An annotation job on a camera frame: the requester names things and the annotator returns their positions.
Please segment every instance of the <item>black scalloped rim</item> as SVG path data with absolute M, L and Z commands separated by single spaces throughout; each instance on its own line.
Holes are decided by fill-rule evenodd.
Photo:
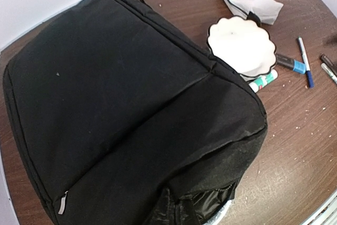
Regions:
M 241 19 L 243 19 L 242 17 L 240 17 L 240 16 L 238 16 L 238 15 L 233 15 L 233 17 L 239 17 L 239 18 L 241 18 Z M 219 23 L 219 21 L 221 20 L 222 18 L 219 18 L 218 19 L 218 21 L 215 23 L 215 24 L 212 24 L 211 26 L 213 26 L 213 25 L 216 25 L 216 24 L 218 24 Z M 212 50 L 212 48 L 211 48 L 211 46 L 210 46 L 210 44 L 209 44 L 209 37 L 210 37 L 210 31 L 211 31 L 211 26 L 209 27 L 209 29 L 208 29 L 208 37 L 207 37 L 207 41 L 206 41 L 206 43 L 207 43 L 207 46 L 209 47 L 209 50 L 211 51 L 211 53 L 214 55 L 214 53 L 213 53 L 213 50 Z M 268 37 L 269 37 L 269 41 L 271 41 L 271 38 L 270 38 L 270 33 L 267 31 L 267 30 L 265 30 L 267 33 L 268 33 Z M 267 73 L 263 73 L 263 74 L 259 74 L 259 75 L 257 75 L 257 76 L 247 76 L 247 75 L 244 75 L 244 74 L 241 74 L 241 73 L 239 73 L 240 74 L 240 76 L 243 76 L 243 77 L 247 77 L 247 78 L 249 78 L 249 79 L 257 79 L 259 76 L 261 76 L 261 75 L 268 75 L 268 74 L 270 74 L 271 73 L 271 71 L 273 70 L 273 68 L 275 67 L 277 65 L 277 57 L 276 57 L 276 55 L 275 55 L 275 63 L 273 64 L 273 65 L 271 65 L 270 66 L 270 68 L 269 68 L 269 71 L 267 72 Z

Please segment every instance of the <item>black bag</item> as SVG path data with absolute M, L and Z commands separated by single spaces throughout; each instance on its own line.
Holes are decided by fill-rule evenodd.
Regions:
M 226 63 L 138 0 L 83 0 L 8 64 L 27 174 L 55 224 L 203 224 L 267 130 Z

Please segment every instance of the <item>blue pen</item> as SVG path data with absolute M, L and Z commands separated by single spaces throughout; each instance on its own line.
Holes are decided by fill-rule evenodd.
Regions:
M 298 42 L 299 42 L 299 46 L 300 46 L 303 62 L 305 64 L 305 68 L 306 68 L 306 77 L 308 78 L 309 88 L 313 88 L 314 87 L 314 80 L 312 79 L 312 75 L 311 75 L 311 71 L 310 71 L 310 66 L 309 66 L 309 61 L 308 61 L 308 56 L 306 55 L 304 43 L 303 43 L 303 40 L 302 40 L 301 37 L 298 38 Z

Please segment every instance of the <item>wood grain surface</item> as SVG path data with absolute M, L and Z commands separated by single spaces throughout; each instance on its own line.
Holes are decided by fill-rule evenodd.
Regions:
M 222 0 L 145 1 L 202 47 L 206 47 L 210 25 L 221 17 L 231 17 Z M 324 52 L 337 61 L 337 47 L 322 43 L 337 32 L 337 19 L 320 0 L 277 1 L 284 7 L 275 24 L 264 28 L 279 53 L 300 61 L 295 39 L 303 37 L 315 88 L 306 89 L 305 75 L 277 66 L 279 78 L 259 91 L 268 113 L 269 133 L 221 225 L 299 224 L 337 188 L 337 87 L 322 71 L 319 60 Z M 1 73 L 8 60 L 45 25 L 2 52 Z M 2 89 L 0 126 L 5 174 L 20 224 L 51 224 L 19 158 Z

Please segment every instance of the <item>green and white marker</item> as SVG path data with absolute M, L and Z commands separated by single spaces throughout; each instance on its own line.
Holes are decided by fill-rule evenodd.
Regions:
M 256 93 L 262 88 L 264 88 L 267 84 L 270 84 L 278 77 L 278 73 L 276 70 L 272 70 L 268 75 L 260 76 L 258 79 L 255 79 L 253 82 L 249 84 L 252 90 Z

